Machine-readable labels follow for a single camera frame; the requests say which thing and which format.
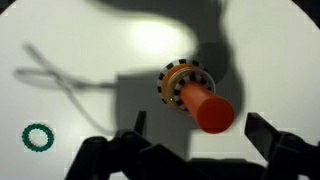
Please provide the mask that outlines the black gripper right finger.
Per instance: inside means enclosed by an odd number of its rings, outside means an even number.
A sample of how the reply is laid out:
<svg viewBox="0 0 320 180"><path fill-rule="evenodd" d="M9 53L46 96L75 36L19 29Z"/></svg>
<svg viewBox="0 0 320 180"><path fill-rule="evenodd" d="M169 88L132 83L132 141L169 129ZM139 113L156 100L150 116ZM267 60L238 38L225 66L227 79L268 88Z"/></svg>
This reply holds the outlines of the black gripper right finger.
<svg viewBox="0 0 320 180"><path fill-rule="evenodd" d="M245 135L268 162L261 180L320 180L320 146L279 131L256 112L246 118Z"/></svg>

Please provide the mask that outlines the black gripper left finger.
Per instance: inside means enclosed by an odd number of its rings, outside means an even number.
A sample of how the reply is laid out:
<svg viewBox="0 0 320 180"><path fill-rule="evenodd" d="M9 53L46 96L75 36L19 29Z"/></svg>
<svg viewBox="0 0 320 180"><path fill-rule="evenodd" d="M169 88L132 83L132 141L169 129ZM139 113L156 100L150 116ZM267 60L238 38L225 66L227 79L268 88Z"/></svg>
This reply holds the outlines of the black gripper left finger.
<svg viewBox="0 0 320 180"><path fill-rule="evenodd" d="M112 140L85 139L65 180L109 180L117 172L129 180L195 180L197 171L186 161L142 136L145 120L139 111L134 128L118 130Z"/></svg>

